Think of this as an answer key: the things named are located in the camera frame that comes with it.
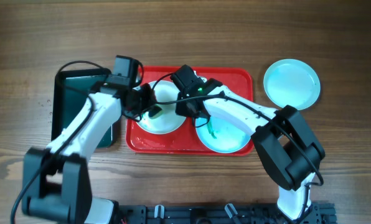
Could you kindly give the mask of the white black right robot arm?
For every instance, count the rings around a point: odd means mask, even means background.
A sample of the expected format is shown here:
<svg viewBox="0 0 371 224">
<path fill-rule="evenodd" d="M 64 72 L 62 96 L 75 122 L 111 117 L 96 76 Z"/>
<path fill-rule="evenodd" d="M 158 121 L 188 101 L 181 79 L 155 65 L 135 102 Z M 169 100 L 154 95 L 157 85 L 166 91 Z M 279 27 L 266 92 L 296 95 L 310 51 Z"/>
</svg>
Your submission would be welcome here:
<svg viewBox="0 0 371 224">
<path fill-rule="evenodd" d="M 279 210 L 301 223 L 311 206 L 313 178 L 318 177 L 318 186 L 324 183 L 319 166 L 325 156 L 301 113 L 292 106 L 276 110 L 258 105 L 213 78 L 174 84 L 179 89 L 178 113 L 220 118 L 251 136 L 266 173 L 279 186 Z"/>
</svg>

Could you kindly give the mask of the light blue plate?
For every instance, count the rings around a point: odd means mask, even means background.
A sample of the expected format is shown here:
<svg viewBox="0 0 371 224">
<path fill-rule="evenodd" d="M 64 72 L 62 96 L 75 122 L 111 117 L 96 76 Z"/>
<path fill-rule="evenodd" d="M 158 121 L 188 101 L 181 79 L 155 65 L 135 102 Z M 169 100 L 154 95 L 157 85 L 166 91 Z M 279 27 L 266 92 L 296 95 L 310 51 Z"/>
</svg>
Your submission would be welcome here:
<svg viewBox="0 0 371 224">
<path fill-rule="evenodd" d="M 268 67 L 263 77 L 268 98 L 280 108 L 297 110 L 311 107 L 321 94 L 321 82 L 315 70 L 296 59 L 282 59 Z"/>
<path fill-rule="evenodd" d="M 213 116 L 210 119 L 197 118 L 195 130 L 202 144 L 217 153 L 237 152 L 250 141 L 250 135 L 228 121 Z"/>
</svg>

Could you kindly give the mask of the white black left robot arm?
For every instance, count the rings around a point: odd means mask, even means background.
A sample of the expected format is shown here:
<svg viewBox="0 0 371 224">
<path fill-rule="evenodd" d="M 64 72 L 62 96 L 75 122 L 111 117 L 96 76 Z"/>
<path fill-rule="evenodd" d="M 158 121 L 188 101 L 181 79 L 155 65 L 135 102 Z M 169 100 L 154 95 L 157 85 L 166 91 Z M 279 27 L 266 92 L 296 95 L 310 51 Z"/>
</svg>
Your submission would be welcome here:
<svg viewBox="0 0 371 224">
<path fill-rule="evenodd" d="M 133 89 L 97 82 L 69 126 L 45 149 L 30 148 L 23 160 L 22 191 L 14 208 L 59 223 L 122 223 L 118 202 L 94 197 L 88 161 L 121 116 L 136 118 L 150 106 L 148 84 Z"/>
</svg>

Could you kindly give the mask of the white round plate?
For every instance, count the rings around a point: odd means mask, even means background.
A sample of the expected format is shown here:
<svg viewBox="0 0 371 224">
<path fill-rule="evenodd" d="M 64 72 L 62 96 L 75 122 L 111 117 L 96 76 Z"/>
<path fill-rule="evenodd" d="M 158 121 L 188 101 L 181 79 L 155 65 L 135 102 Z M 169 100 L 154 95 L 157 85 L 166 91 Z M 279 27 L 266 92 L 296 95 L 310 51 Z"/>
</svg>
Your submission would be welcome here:
<svg viewBox="0 0 371 224">
<path fill-rule="evenodd" d="M 178 93 L 179 90 L 175 84 L 165 80 L 160 81 L 154 89 L 157 101 L 175 101 Z M 184 116 L 176 114 L 175 104 L 158 105 L 158 107 L 160 107 L 161 111 L 154 116 L 150 117 L 149 112 L 142 115 L 141 121 L 137 122 L 141 129 L 152 134 L 167 134 L 175 131 L 186 120 Z"/>
</svg>

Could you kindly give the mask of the green scouring sponge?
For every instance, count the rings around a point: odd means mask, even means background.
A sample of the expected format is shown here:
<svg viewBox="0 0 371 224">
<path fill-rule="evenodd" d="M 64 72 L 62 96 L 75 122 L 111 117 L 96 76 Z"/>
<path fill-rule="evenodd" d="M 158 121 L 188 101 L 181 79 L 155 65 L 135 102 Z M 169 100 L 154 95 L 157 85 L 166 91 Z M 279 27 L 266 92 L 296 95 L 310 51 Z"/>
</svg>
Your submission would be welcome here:
<svg viewBox="0 0 371 224">
<path fill-rule="evenodd" d="M 148 111 L 148 117 L 150 119 L 156 119 L 160 115 L 162 115 L 162 108 L 160 106 L 154 105 L 149 111 Z"/>
</svg>

